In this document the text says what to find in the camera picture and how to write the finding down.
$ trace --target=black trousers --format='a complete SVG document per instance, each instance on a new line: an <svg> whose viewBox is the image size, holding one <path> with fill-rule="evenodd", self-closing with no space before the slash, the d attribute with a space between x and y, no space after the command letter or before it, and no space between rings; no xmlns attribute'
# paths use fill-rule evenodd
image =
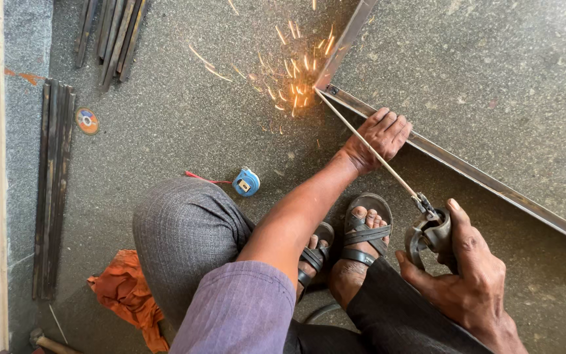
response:
<svg viewBox="0 0 566 354"><path fill-rule="evenodd" d="M216 185L179 177L137 207L133 232L154 299L178 329L200 279L233 262L255 225ZM360 330L292 320L285 353L490 353L379 258L347 314Z"/></svg>

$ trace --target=black sandal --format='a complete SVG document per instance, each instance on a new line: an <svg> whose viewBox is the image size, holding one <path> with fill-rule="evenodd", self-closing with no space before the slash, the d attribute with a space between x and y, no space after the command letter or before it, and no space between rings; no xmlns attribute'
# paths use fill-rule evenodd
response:
<svg viewBox="0 0 566 354"><path fill-rule="evenodd" d="M353 209L359 206L365 207L366 210L375 209L387 226L369 228L366 225L366 218L359 219L353 214ZM344 246L368 241L381 257L385 257L388 254L388 246L382 238L390 236L392 232L392 213L386 200L374 193L362 193L351 202L347 215L344 221ZM343 248L340 259L362 262L367 266L371 266L375 261L372 255L352 248Z"/></svg>
<svg viewBox="0 0 566 354"><path fill-rule="evenodd" d="M305 261L311 265L313 269L316 270L316 274L320 272L322 269L323 264L329 260L329 250L331 249L331 245L333 245L333 240L335 239L335 232L331 225L327 224L326 222L322 221L313 233L314 235L318 236L318 245L314 249L310 249L309 247L305 247L303 249L303 253L301 253L301 257L299 261ZM327 246L320 245L320 240L325 240L327 242ZM303 270L300 268L298 269L298 281L303 286L303 292L301 296L298 298L300 302L305 295L305 291L307 291L307 286L311 283L312 278L307 275Z"/></svg>

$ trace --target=orange cloth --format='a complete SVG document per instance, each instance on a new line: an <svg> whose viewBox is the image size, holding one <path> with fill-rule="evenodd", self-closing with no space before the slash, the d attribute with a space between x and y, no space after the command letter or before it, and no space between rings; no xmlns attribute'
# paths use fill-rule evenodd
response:
<svg viewBox="0 0 566 354"><path fill-rule="evenodd" d="M100 304L143 332L145 343L153 353L169 350L159 331L163 313L143 277L137 251L120 250L104 273L89 277L87 282Z"/></svg>

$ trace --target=hammer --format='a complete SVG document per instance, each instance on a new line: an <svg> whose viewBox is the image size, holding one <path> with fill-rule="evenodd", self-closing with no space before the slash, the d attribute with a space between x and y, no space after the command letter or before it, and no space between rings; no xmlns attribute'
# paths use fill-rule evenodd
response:
<svg viewBox="0 0 566 354"><path fill-rule="evenodd" d="M47 338L43 333L43 329L36 328L29 334L29 342L36 348L37 346L45 347L56 354L82 354L80 351L73 350L68 346L64 346L58 342Z"/></svg>

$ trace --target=right hand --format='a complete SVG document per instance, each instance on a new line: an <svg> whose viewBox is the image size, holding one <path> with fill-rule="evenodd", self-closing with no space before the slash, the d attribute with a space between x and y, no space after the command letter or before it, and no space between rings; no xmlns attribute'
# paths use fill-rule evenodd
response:
<svg viewBox="0 0 566 354"><path fill-rule="evenodd" d="M454 200L451 212L453 252L460 275L432 277L397 251L401 276L448 318L453 319L496 353L527 353L516 325L504 310L506 265L492 255L482 234Z"/></svg>
<svg viewBox="0 0 566 354"><path fill-rule="evenodd" d="M389 112L385 107L376 111L357 129L357 132L386 161L397 155L397 151L403 147L411 131L412 123L408 122L405 116L397 116L396 113ZM349 157L359 175L381 166L375 155L355 135L348 139L338 153Z"/></svg>

